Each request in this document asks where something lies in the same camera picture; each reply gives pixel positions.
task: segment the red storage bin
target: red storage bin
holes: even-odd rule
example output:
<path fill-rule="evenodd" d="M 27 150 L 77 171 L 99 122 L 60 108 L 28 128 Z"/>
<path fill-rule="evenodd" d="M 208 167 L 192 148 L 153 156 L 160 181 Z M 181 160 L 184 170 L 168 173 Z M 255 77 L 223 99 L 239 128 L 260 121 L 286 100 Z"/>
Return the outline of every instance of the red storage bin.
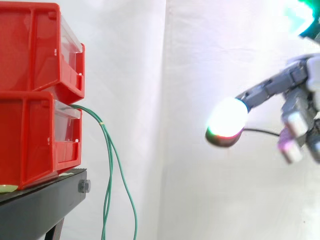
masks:
<path fill-rule="evenodd" d="M 0 112 L 0 187 L 21 190 L 81 163 L 81 111 L 49 92 L 10 91 Z"/>
<path fill-rule="evenodd" d="M 0 1 L 0 91 L 48 91 L 65 104 L 85 96 L 85 46 L 55 3 Z"/>

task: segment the robotic hand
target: robotic hand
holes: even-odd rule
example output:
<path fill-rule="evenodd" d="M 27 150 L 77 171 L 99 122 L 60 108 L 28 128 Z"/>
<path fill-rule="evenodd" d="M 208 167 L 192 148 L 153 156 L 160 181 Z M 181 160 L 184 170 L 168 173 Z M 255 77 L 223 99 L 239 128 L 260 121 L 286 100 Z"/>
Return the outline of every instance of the robotic hand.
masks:
<path fill-rule="evenodd" d="M 306 144 L 320 162 L 320 119 L 315 119 L 320 111 L 320 54 L 292 59 L 280 73 L 223 101 L 212 115 L 207 140 L 219 147 L 232 146 L 240 138 L 250 110 L 277 94 L 285 99 L 281 116 L 285 127 L 278 149 L 289 163 L 298 162 Z"/>

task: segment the white backdrop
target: white backdrop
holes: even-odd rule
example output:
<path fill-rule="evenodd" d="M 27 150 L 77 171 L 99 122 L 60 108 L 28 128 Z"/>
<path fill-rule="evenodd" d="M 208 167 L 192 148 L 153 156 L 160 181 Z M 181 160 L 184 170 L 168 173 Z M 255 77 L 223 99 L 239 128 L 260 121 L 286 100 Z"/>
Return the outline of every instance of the white backdrop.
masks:
<path fill-rule="evenodd" d="M 204 138 L 215 103 L 319 51 L 289 36 L 278 0 L 58 0 L 86 46 L 85 107 L 119 151 L 138 240 L 318 240 L 320 167 L 288 166 L 271 136 L 230 149 Z M 249 127 L 280 131 L 280 96 Z M 65 219 L 62 240 L 100 239 L 108 160 L 100 127 L 83 121 L 92 189 Z M 115 164 L 107 239 L 130 240 L 134 217 Z"/>
<path fill-rule="evenodd" d="M 288 166 L 277 139 L 258 133 L 227 150 L 204 138 L 215 103 L 278 72 L 286 59 L 319 51 L 283 29 L 280 4 L 167 1 L 158 240 L 320 238 L 320 166 L 310 157 Z M 247 125 L 279 132 L 282 104 L 279 96 L 254 109 Z"/>

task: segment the green wire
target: green wire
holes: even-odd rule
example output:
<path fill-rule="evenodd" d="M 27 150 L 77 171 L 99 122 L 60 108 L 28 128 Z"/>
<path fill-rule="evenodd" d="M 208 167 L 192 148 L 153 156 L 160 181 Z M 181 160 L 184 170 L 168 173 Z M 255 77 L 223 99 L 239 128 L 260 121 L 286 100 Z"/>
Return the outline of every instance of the green wire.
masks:
<path fill-rule="evenodd" d="M 133 210 L 133 214 L 134 214 L 134 236 L 133 236 L 133 240 L 137 239 L 137 233 L 138 233 L 138 217 L 137 217 L 137 211 L 136 211 L 136 207 L 134 204 L 134 201 L 131 197 L 130 191 L 128 189 L 127 186 L 127 182 L 125 179 L 125 175 L 124 175 L 124 171 L 122 168 L 122 164 L 120 162 L 120 158 L 118 155 L 118 152 L 115 148 L 114 143 L 111 140 L 111 137 L 107 131 L 107 128 L 104 124 L 104 122 L 102 121 L 102 119 L 92 110 L 80 106 L 80 105 L 70 105 L 72 108 L 74 109 L 81 109 L 83 111 L 85 111 L 86 113 L 90 114 L 100 125 L 103 135 L 104 135 L 104 139 L 106 142 L 106 147 L 107 147 L 107 151 L 108 151 L 108 158 L 109 158 L 109 172 L 110 172 L 110 176 L 109 176 L 109 181 L 108 181 L 108 185 L 106 188 L 106 193 L 105 193 L 105 197 L 104 197 L 104 204 L 103 204 L 103 227 L 102 227 L 102 233 L 101 233 L 101 240 L 106 240 L 106 223 L 107 223 L 107 219 L 108 219 L 108 215 L 109 215 L 109 211 L 110 211 L 110 200 L 111 200 L 111 188 L 112 188 L 112 174 L 113 174 L 113 169 L 114 169 L 114 159 L 113 159 L 113 150 L 119 165 L 119 169 L 120 169 L 120 174 L 121 174 L 121 178 L 123 181 L 123 185 L 125 188 L 125 191 L 129 197 L 131 206 L 132 206 L 132 210 Z"/>

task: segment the black metal shelf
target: black metal shelf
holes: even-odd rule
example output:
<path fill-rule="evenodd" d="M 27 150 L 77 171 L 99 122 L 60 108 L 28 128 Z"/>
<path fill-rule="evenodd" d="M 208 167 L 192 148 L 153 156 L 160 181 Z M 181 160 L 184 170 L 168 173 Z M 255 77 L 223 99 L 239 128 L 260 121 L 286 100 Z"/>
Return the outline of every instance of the black metal shelf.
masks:
<path fill-rule="evenodd" d="M 0 240 L 37 240 L 57 229 L 86 198 L 81 187 L 87 170 L 75 168 L 67 173 L 26 190 L 0 194 Z M 53 236 L 46 239 L 59 239 Z"/>

